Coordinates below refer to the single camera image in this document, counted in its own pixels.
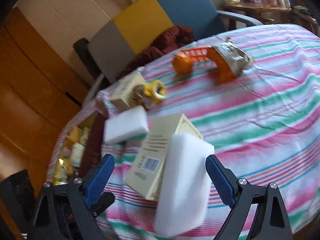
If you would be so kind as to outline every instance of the yellow cushion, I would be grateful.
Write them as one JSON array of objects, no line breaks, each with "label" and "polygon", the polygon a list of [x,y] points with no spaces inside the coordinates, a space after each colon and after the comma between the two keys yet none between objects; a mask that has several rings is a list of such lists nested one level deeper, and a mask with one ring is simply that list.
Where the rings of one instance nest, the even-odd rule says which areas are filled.
[{"label": "yellow cushion", "polygon": [[113,18],[132,50],[138,54],[173,23],[157,0],[139,0]]}]

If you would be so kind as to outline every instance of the colorblock chair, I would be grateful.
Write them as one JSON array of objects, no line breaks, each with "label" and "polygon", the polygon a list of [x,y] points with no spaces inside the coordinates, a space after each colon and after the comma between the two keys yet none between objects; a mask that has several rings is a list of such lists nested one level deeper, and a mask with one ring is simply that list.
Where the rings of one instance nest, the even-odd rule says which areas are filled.
[{"label": "colorblock chair", "polygon": [[[74,48],[95,79],[102,73],[113,83],[164,30],[174,25],[187,26],[199,40],[226,31],[220,17],[247,26],[262,25],[251,17],[217,11],[211,0],[139,0],[103,26],[90,42],[79,40]],[[97,84],[94,86],[92,89],[98,89]]]}]

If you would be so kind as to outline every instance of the blue gripper pad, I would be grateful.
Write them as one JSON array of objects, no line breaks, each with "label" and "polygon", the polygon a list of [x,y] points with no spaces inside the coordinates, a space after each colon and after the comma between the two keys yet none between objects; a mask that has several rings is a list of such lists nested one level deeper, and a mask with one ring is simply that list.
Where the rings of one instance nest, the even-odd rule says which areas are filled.
[{"label": "blue gripper pad", "polygon": [[230,208],[233,208],[236,204],[236,200],[234,199],[234,188],[229,183],[228,179],[226,178],[223,171],[219,168],[219,166],[221,166],[221,168],[223,168],[224,170],[227,169],[224,168],[221,163],[220,165],[218,165],[215,162],[214,158],[212,158],[212,156],[214,155],[208,156],[205,160],[205,169],[207,170],[207,173],[209,174],[209,177],[213,182],[222,202],[225,205],[228,205]]},{"label": "blue gripper pad", "polygon": [[114,167],[114,157],[110,154],[106,154],[98,163],[97,167],[90,169],[86,176],[84,176],[83,186],[86,187],[86,198],[84,203],[88,208],[98,201]]}]

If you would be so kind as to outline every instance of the cardboard box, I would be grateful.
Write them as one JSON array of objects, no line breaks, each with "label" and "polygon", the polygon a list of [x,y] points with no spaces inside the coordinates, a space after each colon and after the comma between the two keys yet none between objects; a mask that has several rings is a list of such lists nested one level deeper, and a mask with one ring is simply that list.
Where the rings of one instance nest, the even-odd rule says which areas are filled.
[{"label": "cardboard box", "polygon": [[153,121],[125,183],[147,200],[158,200],[168,143],[173,134],[186,132],[203,139],[202,134],[184,114],[173,114]]},{"label": "cardboard box", "polygon": [[119,86],[112,94],[110,102],[118,108],[119,111],[126,111],[136,105],[131,100],[132,89],[139,84],[144,84],[145,80],[139,72],[131,73],[120,80]]}]

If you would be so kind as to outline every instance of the blue cushion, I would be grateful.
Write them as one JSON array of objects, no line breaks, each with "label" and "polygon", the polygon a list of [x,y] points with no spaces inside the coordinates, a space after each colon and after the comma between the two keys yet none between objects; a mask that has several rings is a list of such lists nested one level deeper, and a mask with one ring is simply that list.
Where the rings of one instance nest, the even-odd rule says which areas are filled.
[{"label": "blue cushion", "polygon": [[225,32],[211,0],[157,0],[174,25],[193,29],[195,40]]}]

